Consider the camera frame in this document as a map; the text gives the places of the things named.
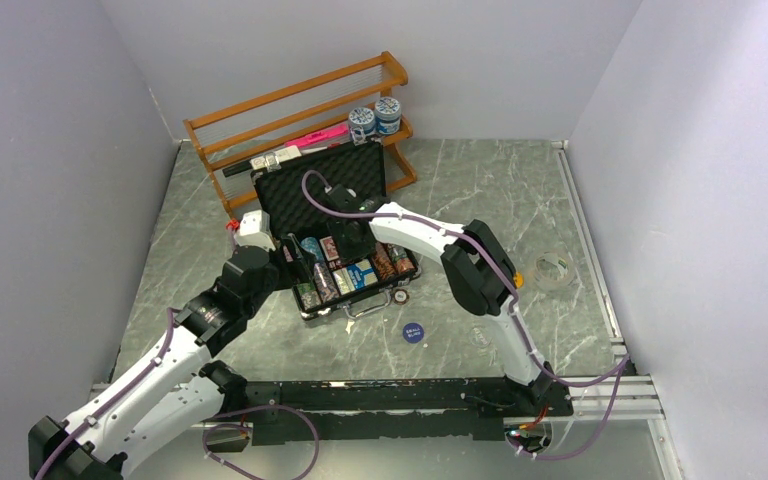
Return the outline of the light blue chip stack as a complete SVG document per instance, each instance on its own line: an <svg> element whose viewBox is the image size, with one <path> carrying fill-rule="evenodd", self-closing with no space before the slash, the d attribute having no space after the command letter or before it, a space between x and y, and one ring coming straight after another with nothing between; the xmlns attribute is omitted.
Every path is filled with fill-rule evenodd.
<svg viewBox="0 0 768 480"><path fill-rule="evenodd" d="M300 245L306 252L310 253L315 258L316 263L326 262L326 258L324 256L322 248L320 247L319 240L316 239L315 237L303 238L300 241Z"/></svg>

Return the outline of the blue Texas Hold'em card deck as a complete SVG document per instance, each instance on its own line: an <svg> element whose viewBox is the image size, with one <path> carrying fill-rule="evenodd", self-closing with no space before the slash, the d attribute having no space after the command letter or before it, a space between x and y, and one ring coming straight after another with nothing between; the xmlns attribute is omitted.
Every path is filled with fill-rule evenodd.
<svg viewBox="0 0 768 480"><path fill-rule="evenodd" d="M362 290L379 281L372 263L367 259L335 270L333 277L341 295Z"/></svg>

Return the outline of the blue small blind button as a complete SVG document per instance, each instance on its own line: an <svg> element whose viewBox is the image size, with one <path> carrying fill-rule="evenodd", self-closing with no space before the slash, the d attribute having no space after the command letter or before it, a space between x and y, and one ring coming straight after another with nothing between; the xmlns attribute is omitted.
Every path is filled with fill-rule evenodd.
<svg viewBox="0 0 768 480"><path fill-rule="evenodd" d="M403 326L402 337L409 344L417 344L425 337L424 328L416 322L410 322Z"/></svg>

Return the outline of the orange big blind button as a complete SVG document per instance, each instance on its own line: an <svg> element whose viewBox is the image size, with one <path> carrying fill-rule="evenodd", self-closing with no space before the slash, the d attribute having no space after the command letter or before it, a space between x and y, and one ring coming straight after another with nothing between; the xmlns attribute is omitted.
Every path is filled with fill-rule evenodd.
<svg viewBox="0 0 768 480"><path fill-rule="evenodd" d="M522 288L522 287L523 287L523 285L524 285L524 283L525 283L525 280L524 280L524 277L523 277L523 275L522 275L520 272L516 272L516 273L514 274L514 277L513 277L513 282L514 282L514 286L515 286L517 289L520 289L520 288Z"/></svg>

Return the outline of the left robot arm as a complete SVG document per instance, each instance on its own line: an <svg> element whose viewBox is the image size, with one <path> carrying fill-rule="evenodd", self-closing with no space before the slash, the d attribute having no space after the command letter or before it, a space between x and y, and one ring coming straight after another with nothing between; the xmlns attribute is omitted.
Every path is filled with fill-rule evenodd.
<svg viewBox="0 0 768 480"><path fill-rule="evenodd" d="M285 256L262 213L229 226L231 257L206 290L167 311L161 338L102 393L29 431L33 479L126 479L192 424L277 406L217 355L281 288Z"/></svg>

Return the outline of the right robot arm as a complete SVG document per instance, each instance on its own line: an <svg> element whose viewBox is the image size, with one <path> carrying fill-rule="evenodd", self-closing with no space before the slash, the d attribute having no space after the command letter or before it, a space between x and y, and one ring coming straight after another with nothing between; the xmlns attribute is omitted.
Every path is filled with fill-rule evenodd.
<svg viewBox="0 0 768 480"><path fill-rule="evenodd" d="M376 240L403 247L438 262L455 301L482 319L512 386L509 398L521 414L532 415L548 401L553 383L544 356L535 348L519 309L516 267L487 224L467 225L430 219L396 202L362 202L350 189L326 186L323 212L368 224Z"/></svg>

